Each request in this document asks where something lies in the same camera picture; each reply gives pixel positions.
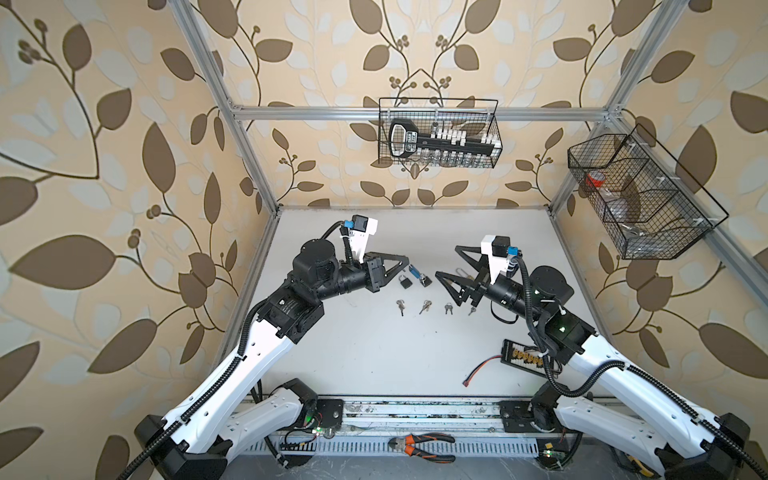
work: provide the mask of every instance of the beige floral wallpaper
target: beige floral wallpaper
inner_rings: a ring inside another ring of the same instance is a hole
[[[625,112],[713,192],[731,214],[721,228],[764,266],[766,20],[765,2],[691,2]],[[584,195],[574,192],[558,220],[614,344],[700,405],[736,413],[764,449],[766,311],[704,242],[672,261],[619,260]]]
[[[371,124],[254,121],[247,128],[275,198],[304,207],[541,207],[568,172],[565,151],[587,136],[583,122],[501,122],[504,151],[488,169],[377,158]]]
[[[112,480],[207,374],[260,242],[163,7],[0,1],[0,477]]]
[[[602,106],[659,4],[192,0],[230,95],[261,106],[365,96]]]

